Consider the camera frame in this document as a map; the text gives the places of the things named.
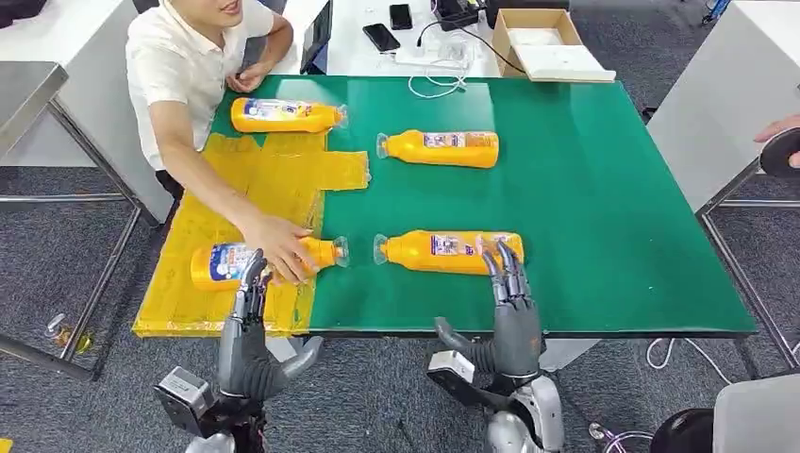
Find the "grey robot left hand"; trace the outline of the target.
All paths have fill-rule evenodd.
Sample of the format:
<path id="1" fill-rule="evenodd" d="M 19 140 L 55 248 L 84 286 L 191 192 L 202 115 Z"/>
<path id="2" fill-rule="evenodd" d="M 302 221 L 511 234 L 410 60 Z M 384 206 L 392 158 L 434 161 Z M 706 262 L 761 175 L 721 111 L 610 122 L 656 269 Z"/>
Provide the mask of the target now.
<path id="1" fill-rule="evenodd" d="M 324 339 L 309 338 L 299 352 L 278 361 L 266 346 L 263 311 L 272 274 L 257 249 L 243 271 L 234 294 L 232 311 L 222 329 L 218 350 L 217 382 L 228 396 L 264 401 L 281 392 L 318 360 Z"/>

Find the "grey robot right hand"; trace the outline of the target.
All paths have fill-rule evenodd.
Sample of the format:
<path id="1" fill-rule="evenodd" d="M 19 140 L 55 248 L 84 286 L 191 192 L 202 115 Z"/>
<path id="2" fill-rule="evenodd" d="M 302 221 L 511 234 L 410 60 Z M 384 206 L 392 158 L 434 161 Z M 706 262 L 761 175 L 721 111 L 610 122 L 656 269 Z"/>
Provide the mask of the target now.
<path id="1" fill-rule="evenodd" d="M 490 274 L 494 297 L 493 337 L 473 343 L 458 334 L 444 317 L 434 319 L 439 339 L 459 352 L 481 372 L 510 378 L 533 378 L 540 371 L 542 326 L 525 268 L 503 241 L 495 246 L 502 262 L 485 251 L 482 258 Z"/>

